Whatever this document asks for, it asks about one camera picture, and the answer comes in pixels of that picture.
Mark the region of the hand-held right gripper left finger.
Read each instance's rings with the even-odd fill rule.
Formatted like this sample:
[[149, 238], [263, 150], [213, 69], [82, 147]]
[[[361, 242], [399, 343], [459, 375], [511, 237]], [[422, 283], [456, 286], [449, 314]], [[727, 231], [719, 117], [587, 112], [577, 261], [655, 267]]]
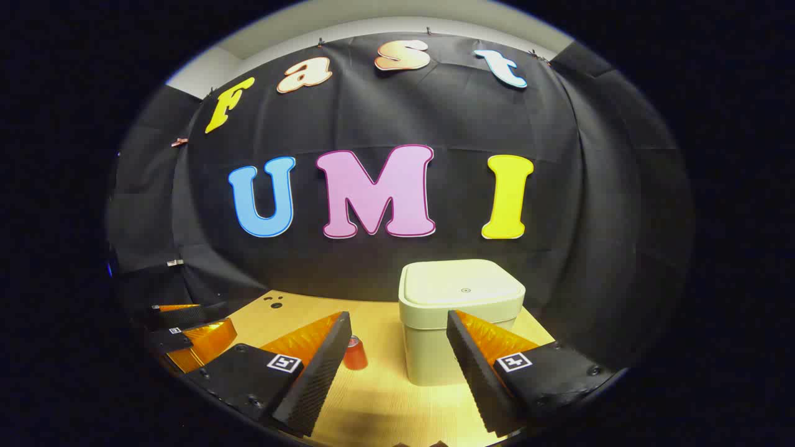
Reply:
[[236, 343], [186, 381], [248, 425], [311, 436], [351, 335], [349, 312], [335, 312], [262, 347]]

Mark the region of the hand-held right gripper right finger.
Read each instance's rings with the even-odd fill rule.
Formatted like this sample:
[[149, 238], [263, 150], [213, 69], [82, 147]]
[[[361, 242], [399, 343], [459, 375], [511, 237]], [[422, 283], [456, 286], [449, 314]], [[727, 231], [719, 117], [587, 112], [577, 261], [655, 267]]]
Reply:
[[446, 335], [486, 430], [497, 436], [567, 422], [616, 379], [565, 343], [538, 345], [457, 309]]

